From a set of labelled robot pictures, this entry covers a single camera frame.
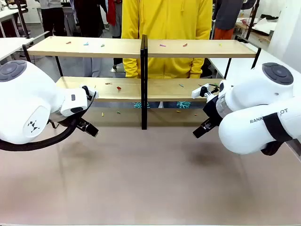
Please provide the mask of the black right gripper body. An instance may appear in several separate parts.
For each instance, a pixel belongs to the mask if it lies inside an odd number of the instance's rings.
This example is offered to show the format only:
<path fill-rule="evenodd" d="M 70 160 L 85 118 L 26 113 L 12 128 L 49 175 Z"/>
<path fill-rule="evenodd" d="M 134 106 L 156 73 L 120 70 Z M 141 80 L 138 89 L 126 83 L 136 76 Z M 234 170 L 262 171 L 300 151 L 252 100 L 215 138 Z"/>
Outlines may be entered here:
<path fill-rule="evenodd" d="M 209 123 L 211 126 L 219 126 L 222 121 L 222 117 L 219 115 L 216 107 L 217 100 L 218 96 L 215 96 L 203 108 L 203 111 L 208 116 L 205 123 Z"/>

